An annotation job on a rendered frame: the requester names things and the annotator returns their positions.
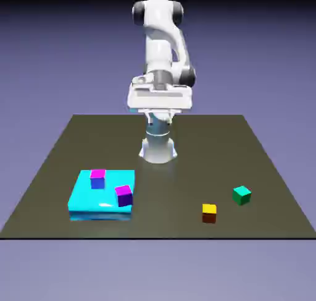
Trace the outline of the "small green cube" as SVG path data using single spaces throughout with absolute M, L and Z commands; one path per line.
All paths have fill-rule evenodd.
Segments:
M 250 202 L 251 195 L 252 192 L 247 187 L 241 185 L 233 189 L 232 199 L 239 206 L 242 206 Z

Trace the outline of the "large cyan box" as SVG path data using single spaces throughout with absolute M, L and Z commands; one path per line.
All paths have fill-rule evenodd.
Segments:
M 82 170 L 68 201 L 70 219 L 85 220 L 121 220 L 131 218 L 133 205 L 118 207 L 115 187 L 129 185 L 134 191 L 134 170 L 106 169 L 104 189 L 92 189 L 90 184 L 91 170 Z

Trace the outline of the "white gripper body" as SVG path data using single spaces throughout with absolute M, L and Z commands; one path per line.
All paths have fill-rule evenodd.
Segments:
M 127 105 L 130 109 L 188 110 L 193 105 L 190 87 L 167 84 L 166 90 L 155 90 L 153 84 L 130 84 Z

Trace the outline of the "small purple cube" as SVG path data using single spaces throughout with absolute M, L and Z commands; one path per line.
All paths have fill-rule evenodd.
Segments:
M 122 185 L 114 188 L 117 197 L 118 207 L 133 204 L 133 192 L 129 185 Z

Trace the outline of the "small yellow cube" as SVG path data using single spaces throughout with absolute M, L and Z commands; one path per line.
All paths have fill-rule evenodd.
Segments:
M 202 221 L 215 224 L 217 220 L 217 205 L 210 203 L 202 204 Z

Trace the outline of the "small magenta cube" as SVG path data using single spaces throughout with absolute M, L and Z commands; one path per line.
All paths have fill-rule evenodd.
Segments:
M 106 170 L 92 169 L 90 174 L 90 184 L 92 189 L 104 189 L 106 184 Z

